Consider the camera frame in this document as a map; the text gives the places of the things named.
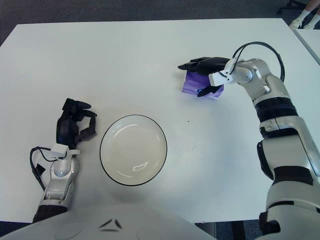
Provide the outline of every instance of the robot chest logo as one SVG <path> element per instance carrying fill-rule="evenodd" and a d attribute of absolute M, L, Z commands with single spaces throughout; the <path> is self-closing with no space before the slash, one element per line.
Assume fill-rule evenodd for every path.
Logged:
<path fill-rule="evenodd" d="M 119 232 L 122 229 L 119 221 L 115 219 L 108 220 L 106 223 L 102 224 L 98 229 L 100 232 Z"/>

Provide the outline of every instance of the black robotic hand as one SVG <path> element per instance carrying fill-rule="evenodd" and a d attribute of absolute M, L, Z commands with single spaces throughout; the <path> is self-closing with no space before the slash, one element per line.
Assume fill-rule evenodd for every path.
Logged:
<path fill-rule="evenodd" d="M 225 65 L 230 59 L 224 57 L 200 57 L 190 60 L 185 64 L 178 66 L 181 70 L 188 72 L 196 72 L 201 75 L 209 75 L 225 69 Z M 198 93 L 198 97 L 205 96 L 209 93 L 215 93 L 220 89 L 220 86 L 207 86 Z"/>
<path fill-rule="evenodd" d="M 96 116 L 90 109 L 91 105 L 82 101 L 75 101 L 67 98 L 63 105 L 63 113 L 56 124 L 56 142 L 69 146 L 69 149 L 76 149 L 77 143 L 89 140 L 96 133 Z M 90 118 L 89 127 L 83 129 L 79 134 L 78 121 L 84 117 Z"/>

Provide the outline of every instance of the black cable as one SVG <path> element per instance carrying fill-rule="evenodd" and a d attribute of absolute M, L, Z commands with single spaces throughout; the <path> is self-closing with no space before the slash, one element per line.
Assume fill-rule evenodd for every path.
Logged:
<path fill-rule="evenodd" d="M 280 54 L 279 54 L 272 46 L 270 46 L 269 44 L 267 44 L 267 43 L 265 43 L 265 42 L 263 42 L 263 41 L 253 41 L 253 42 L 246 43 L 246 44 L 242 45 L 241 47 L 239 47 L 239 48 L 234 52 L 232 58 L 234 58 L 234 57 L 237 55 L 237 53 L 240 51 L 238 57 L 236 58 L 236 61 L 235 61 L 234 65 L 233 65 L 233 69 L 232 69 L 232 71 L 230 72 L 230 75 L 234 72 L 234 70 L 235 70 L 235 68 L 236 68 L 236 64 L 238 63 L 238 60 L 239 60 L 239 57 L 240 57 L 242 51 L 245 49 L 245 47 L 247 47 L 247 46 L 249 46 L 249 45 L 261 45 L 261 46 L 264 46 L 264 47 L 270 49 L 270 50 L 276 55 L 276 57 L 277 57 L 277 59 L 278 59 L 278 61 L 279 61 L 279 64 L 280 64 L 280 68 L 281 68 L 280 79 L 282 80 L 282 82 L 284 82 L 284 81 L 285 81 L 285 66 L 284 66 L 284 63 L 283 63 L 283 61 L 282 61 L 282 59 L 281 59 Z"/>
<path fill-rule="evenodd" d="M 225 77 L 225 78 L 227 77 L 226 75 L 224 75 L 224 74 L 223 74 L 222 72 L 220 72 L 220 71 L 218 71 L 218 73 L 220 73 L 220 75 L 223 76 L 223 77 Z"/>
<path fill-rule="evenodd" d="M 45 188 L 44 183 L 43 183 L 42 180 L 41 180 L 41 176 L 40 176 L 38 170 L 35 168 L 34 163 L 33 163 L 33 161 L 32 161 L 32 156 L 33 156 L 34 152 L 37 151 L 37 150 L 40 151 L 42 157 L 43 157 L 46 161 L 48 161 L 48 162 L 54 162 L 54 161 L 56 161 L 56 159 L 55 159 L 55 160 L 48 160 L 48 159 L 46 159 L 46 157 L 45 157 L 44 153 L 42 152 L 42 150 L 50 151 L 51 149 L 50 149 L 50 148 L 47 148 L 47 147 L 36 146 L 36 147 L 32 148 L 31 151 L 30 151 L 30 159 L 29 159 L 29 160 L 30 160 L 30 165 L 31 165 L 32 173 L 33 173 L 33 175 L 35 176 L 35 179 L 39 182 L 41 188 L 42 188 L 43 190 L 45 190 L 46 188 Z"/>

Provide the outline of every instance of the robot forearm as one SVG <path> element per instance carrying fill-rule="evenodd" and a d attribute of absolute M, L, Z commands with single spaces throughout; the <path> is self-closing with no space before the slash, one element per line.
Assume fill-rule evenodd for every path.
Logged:
<path fill-rule="evenodd" d="M 220 76 L 214 73 L 211 84 Z M 283 81 L 256 58 L 239 62 L 231 77 L 253 102 L 264 138 L 257 144 L 261 169 L 273 180 L 260 215 L 261 239 L 318 237 L 320 154 Z"/>

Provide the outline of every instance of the white bowl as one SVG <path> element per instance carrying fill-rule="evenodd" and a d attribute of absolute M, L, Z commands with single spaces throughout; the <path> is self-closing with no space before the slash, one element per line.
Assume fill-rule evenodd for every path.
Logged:
<path fill-rule="evenodd" d="M 119 184 L 137 186 L 153 179 L 163 167 L 167 141 L 161 127 L 151 118 L 129 115 L 105 132 L 100 160 L 106 174 Z"/>

